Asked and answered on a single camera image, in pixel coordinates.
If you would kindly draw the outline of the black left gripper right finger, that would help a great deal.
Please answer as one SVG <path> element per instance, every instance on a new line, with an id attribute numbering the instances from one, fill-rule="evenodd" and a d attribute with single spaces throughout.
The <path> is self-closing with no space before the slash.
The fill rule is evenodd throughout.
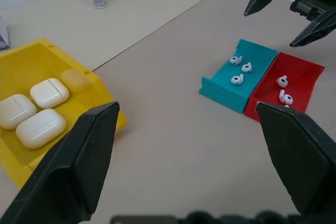
<path id="1" fill-rule="evenodd" d="M 297 211 L 335 213 L 335 141 L 307 114 L 258 102 L 268 152 Z"/>

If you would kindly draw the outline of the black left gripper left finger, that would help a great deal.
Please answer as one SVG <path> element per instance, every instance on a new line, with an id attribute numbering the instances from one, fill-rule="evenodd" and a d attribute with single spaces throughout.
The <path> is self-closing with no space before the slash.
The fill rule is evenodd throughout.
<path id="1" fill-rule="evenodd" d="M 43 157 L 1 223 L 80 223 L 96 211 L 120 106 L 91 108 Z"/>

